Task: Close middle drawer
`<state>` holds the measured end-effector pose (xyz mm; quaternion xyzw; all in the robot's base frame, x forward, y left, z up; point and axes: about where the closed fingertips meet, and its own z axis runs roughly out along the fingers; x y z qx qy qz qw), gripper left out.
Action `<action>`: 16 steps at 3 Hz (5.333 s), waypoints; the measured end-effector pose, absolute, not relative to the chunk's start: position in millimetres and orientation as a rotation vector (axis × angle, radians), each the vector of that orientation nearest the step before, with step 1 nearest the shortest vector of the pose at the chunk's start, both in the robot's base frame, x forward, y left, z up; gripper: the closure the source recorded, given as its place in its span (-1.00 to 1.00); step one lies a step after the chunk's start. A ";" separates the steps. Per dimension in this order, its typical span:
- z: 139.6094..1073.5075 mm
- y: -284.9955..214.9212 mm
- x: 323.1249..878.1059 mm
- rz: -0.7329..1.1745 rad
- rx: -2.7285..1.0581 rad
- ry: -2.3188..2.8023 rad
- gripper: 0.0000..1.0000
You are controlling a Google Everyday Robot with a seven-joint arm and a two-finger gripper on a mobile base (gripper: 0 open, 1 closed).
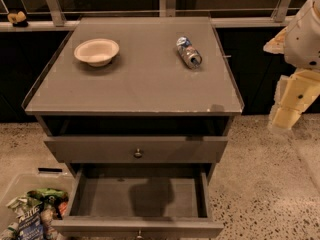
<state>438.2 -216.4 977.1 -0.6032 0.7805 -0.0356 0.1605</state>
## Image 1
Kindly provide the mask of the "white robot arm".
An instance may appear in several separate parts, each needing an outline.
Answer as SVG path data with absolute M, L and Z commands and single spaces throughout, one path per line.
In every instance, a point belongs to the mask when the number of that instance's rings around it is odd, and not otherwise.
M 307 0 L 263 50 L 296 68 L 280 77 L 269 114 L 273 129 L 290 130 L 320 96 L 320 0 Z

